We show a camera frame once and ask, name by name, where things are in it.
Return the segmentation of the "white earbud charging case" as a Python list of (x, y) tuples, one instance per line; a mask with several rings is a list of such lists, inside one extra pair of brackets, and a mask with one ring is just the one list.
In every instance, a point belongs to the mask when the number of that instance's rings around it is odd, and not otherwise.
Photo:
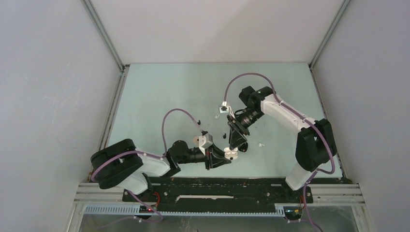
[(238, 148), (230, 149), (229, 147), (224, 148), (224, 157), (228, 160), (235, 160), (238, 158)]

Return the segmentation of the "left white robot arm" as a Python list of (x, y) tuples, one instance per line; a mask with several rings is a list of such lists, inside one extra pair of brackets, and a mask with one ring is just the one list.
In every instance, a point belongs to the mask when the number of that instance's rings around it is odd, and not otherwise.
[(148, 201), (153, 195), (150, 177), (172, 177), (181, 171), (181, 164), (204, 163), (207, 170), (232, 162), (214, 144), (190, 148), (178, 140), (165, 157), (139, 150), (132, 139), (124, 139), (93, 154), (90, 158), (91, 181), (101, 189), (121, 187), (131, 191), (139, 200)]

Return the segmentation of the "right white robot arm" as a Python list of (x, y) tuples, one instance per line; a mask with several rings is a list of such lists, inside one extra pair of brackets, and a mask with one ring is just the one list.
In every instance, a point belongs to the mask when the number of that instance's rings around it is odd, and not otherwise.
[(287, 185), (281, 189), (285, 201), (294, 202), (298, 199), (300, 188), (317, 172), (333, 174), (336, 171), (334, 156), (337, 147), (331, 123), (327, 119), (315, 120), (297, 111), (270, 87), (255, 90), (248, 86), (241, 90), (239, 98), (245, 108), (239, 114), (230, 111), (227, 115), (229, 150), (244, 146), (250, 135), (250, 126), (263, 116), (276, 119), (296, 135), (296, 164), (285, 178)]

